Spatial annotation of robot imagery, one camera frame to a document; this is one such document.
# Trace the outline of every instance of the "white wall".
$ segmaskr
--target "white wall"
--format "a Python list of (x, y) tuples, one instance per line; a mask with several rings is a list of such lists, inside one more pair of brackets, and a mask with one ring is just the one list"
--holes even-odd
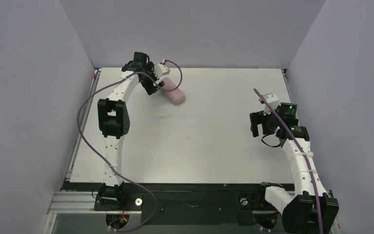
[(95, 66), (287, 68), (324, 0), (60, 0)]
[(374, 233), (374, 1), (327, 0), (287, 74), (344, 233)]
[(93, 74), (57, 0), (0, 0), (0, 234), (41, 232)]

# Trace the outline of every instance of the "black strap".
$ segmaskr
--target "black strap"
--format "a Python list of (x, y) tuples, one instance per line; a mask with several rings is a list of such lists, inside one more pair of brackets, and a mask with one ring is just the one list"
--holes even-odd
[(267, 143), (263, 140), (265, 137), (270, 136), (270, 135), (273, 135), (273, 134), (274, 134), (274, 133), (270, 133), (270, 134), (264, 135), (264, 136), (262, 137), (262, 143), (265, 144), (265, 145), (267, 145), (267, 146), (269, 146), (269, 147), (273, 147), (273, 148), (280, 147), (280, 143), (279, 143), (278, 145), (269, 145), (269, 144), (267, 144)]

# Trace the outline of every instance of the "white tabletop surface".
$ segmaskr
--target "white tabletop surface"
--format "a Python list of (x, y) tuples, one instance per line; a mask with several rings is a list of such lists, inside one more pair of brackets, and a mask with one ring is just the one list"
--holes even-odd
[[(131, 128), (123, 148), (124, 176), (141, 183), (293, 183), (281, 148), (269, 148), (250, 132), (251, 112), (263, 110), (253, 92), (290, 102), (280, 69), (183, 68), (186, 101), (173, 106), (160, 92), (137, 85), (127, 103)], [(116, 82), (121, 68), (103, 68), (97, 89)], [(178, 70), (168, 75), (179, 81)], [(95, 96), (84, 134), (104, 153)], [(278, 139), (267, 140), (277, 144)], [(104, 162), (81, 142), (71, 182), (101, 182)]]

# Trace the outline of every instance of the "gray wall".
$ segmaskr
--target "gray wall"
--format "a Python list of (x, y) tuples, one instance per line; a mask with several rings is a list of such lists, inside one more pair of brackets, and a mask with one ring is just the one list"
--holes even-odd
[(94, 70), (57, 0), (0, 0), (0, 234), (37, 234)]
[(95, 66), (287, 68), (324, 0), (60, 0)]
[(374, 1), (327, 0), (287, 74), (344, 233), (374, 233)]

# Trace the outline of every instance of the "pink object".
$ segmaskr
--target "pink object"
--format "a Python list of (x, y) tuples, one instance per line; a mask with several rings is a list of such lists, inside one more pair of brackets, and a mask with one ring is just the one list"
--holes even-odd
[[(172, 90), (177, 86), (168, 77), (164, 78), (163, 81), (164, 81), (164, 86), (162, 88), (165, 90)], [(163, 92), (163, 93), (175, 106), (180, 105), (186, 100), (186, 95), (184, 95), (183, 91), (181, 91), (180, 88), (174, 91), (171, 91), (171, 92)]]

